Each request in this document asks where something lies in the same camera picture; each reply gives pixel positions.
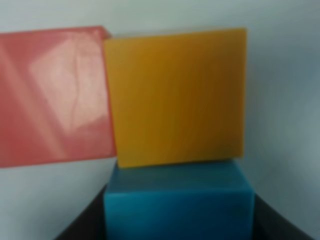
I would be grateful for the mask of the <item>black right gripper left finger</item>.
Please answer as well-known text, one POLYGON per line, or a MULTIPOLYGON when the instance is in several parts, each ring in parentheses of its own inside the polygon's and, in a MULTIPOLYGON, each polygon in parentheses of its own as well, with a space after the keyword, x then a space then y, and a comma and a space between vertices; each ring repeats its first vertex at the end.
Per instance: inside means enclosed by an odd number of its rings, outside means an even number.
POLYGON ((55 239, 56 240, 107 240, 104 186, 85 210, 55 239))

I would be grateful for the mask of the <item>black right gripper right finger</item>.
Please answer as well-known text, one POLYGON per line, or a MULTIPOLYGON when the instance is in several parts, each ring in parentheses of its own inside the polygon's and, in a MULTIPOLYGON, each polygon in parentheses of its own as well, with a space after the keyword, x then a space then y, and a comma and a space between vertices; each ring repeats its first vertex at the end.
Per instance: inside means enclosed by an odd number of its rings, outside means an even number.
POLYGON ((253 240, 312 240, 313 238, 289 222, 255 195, 253 240))

